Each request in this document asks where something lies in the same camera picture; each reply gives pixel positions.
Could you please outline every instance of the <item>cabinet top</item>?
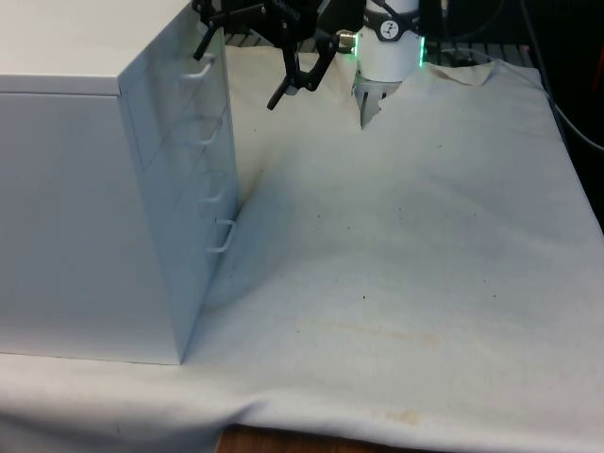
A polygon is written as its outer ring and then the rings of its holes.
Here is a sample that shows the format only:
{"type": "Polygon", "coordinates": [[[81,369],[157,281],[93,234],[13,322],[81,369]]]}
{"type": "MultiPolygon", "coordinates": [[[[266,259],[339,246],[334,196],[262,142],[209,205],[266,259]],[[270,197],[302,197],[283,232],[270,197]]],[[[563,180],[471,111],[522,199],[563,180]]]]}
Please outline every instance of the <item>cabinet top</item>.
{"type": "Polygon", "coordinates": [[[0,92],[118,95],[118,78],[188,5],[0,0],[0,92]]]}

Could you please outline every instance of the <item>wooden table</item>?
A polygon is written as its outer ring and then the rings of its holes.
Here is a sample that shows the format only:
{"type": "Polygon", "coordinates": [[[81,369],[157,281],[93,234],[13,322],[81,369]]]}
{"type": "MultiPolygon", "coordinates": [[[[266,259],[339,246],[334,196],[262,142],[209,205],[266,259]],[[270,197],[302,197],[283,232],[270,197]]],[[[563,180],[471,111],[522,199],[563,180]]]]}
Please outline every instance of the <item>wooden table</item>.
{"type": "Polygon", "coordinates": [[[216,453],[428,453],[348,439],[277,429],[233,426],[220,438],[216,453]]]}

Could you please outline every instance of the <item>cabinet side panel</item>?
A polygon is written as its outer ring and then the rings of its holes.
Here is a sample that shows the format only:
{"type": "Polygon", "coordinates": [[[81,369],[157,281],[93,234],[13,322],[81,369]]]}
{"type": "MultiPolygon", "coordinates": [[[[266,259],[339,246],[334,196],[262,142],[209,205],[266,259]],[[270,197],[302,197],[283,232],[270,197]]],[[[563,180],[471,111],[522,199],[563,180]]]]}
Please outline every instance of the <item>cabinet side panel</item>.
{"type": "Polygon", "coordinates": [[[178,362],[118,100],[0,94],[0,351],[178,362]]]}

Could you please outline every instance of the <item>black cable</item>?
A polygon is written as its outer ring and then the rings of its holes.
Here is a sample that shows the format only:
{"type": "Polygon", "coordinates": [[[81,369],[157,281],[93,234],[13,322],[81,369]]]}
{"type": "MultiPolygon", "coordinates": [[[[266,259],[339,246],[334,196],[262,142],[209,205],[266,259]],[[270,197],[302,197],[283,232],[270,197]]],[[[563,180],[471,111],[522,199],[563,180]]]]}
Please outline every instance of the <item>black cable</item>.
{"type": "Polygon", "coordinates": [[[487,29],[489,29],[489,27],[493,24],[493,22],[499,17],[499,15],[501,14],[501,11],[503,11],[503,8],[505,7],[505,5],[506,5],[506,0],[501,0],[499,2],[499,6],[495,10],[495,13],[493,13],[493,15],[489,18],[489,20],[487,22],[485,22],[484,24],[479,26],[474,31],[470,31],[468,33],[463,33],[462,35],[452,36],[452,37],[450,37],[450,39],[455,40],[456,42],[469,42],[475,36],[477,36],[481,33],[484,33],[487,29]]]}
{"type": "Polygon", "coordinates": [[[562,118],[558,112],[556,102],[554,101],[554,94],[551,90],[551,85],[549,83],[549,75],[547,75],[547,69],[545,68],[544,56],[541,53],[541,47],[539,46],[539,42],[537,41],[537,34],[535,33],[532,21],[530,20],[529,10],[527,9],[527,3],[525,0],[520,0],[520,9],[522,9],[522,17],[524,18],[525,26],[527,27],[527,32],[528,36],[530,37],[530,43],[532,44],[533,53],[537,58],[537,64],[539,65],[539,69],[541,70],[541,79],[543,81],[545,92],[547,93],[549,106],[551,107],[551,110],[554,114],[554,120],[556,120],[556,125],[560,130],[562,141],[564,142],[564,144],[568,145],[566,141],[566,134],[564,133],[564,128],[562,126],[562,118]]]}
{"type": "MultiPolygon", "coordinates": [[[[401,16],[400,14],[398,14],[390,5],[388,5],[388,3],[386,3],[386,0],[371,0],[371,1],[373,3],[375,3],[376,5],[378,5],[379,7],[386,9],[386,11],[388,12],[388,14],[390,14],[392,16],[392,18],[396,22],[399,22],[400,24],[404,24],[408,29],[412,30],[413,32],[415,32],[415,33],[417,33],[419,35],[422,35],[422,36],[426,37],[426,39],[431,40],[431,41],[441,41],[443,39],[443,37],[441,37],[441,36],[434,36],[434,35],[430,35],[428,33],[421,33],[420,30],[419,30],[419,26],[418,25],[412,24],[406,18],[404,18],[403,16],[401,16]]],[[[480,33],[483,33],[484,31],[486,31],[493,24],[493,22],[501,14],[501,11],[505,7],[505,4],[506,4],[506,0],[500,0],[499,6],[495,10],[495,13],[489,18],[489,20],[487,22],[485,22],[484,24],[482,24],[476,30],[470,31],[468,33],[463,33],[462,35],[458,35],[458,36],[449,36],[448,38],[451,41],[455,41],[455,42],[468,42],[468,41],[470,41],[471,38],[474,38],[476,35],[479,35],[480,33]]]]}

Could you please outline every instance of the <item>drawer handle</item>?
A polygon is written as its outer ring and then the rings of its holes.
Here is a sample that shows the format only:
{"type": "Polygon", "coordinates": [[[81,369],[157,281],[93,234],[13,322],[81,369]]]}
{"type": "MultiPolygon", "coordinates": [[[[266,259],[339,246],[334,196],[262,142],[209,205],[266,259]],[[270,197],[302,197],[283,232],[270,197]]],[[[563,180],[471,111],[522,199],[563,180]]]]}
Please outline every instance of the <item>drawer handle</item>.
{"type": "Polygon", "coordinates": [[[216,195],[204,196],[197,200],[197,203],[202,205],[206,203],[220,203],[227,193],[228,183],[230,182],[230,175],[227,172],[208,172],[202,177],[220,178],[222,182],[220,189],[216,192],[216,195]]]}
{"type": "Polygon", "coordinates": [[[216,122],[216,127],[214,128],[210,137],[205,140],[198,140],[196,142],[193,142],[192,143],[193,146],[208,146],[209,144],[212,144],[216,141],[216,136],[218,135],[218,131],[223,126],[223,119],[222,118],[210,118],[210,119],[216,122]]]}
{"type": "Polygon", "coordinates": [[[237,228],[237,224],[232,220],[216,220],[216,225],[228,225],[230,226],[230,231],[228,232],[228,236],[226,236],[225,243],[222,247],[206,247],[206,251],[208,253],[225,253],[230,244],[233,242],[233,237],[235,236],[235,229],[237,228]]]}
{"type": "Polygon", "coordinates": [[[200,81],[200,80],[203,80],[204,78],[206,78],[206,76],[210,72],[210,69],[216,62],[216,56],[214,56],[212,54],[206,54],[206,56],[204,56],[204,59],[208,60],[208,64],[206,66],[204,66],[204,69],[202,69],[198,73],[181,75],[180,79],[185,80],[185,81],[200,81]]]}

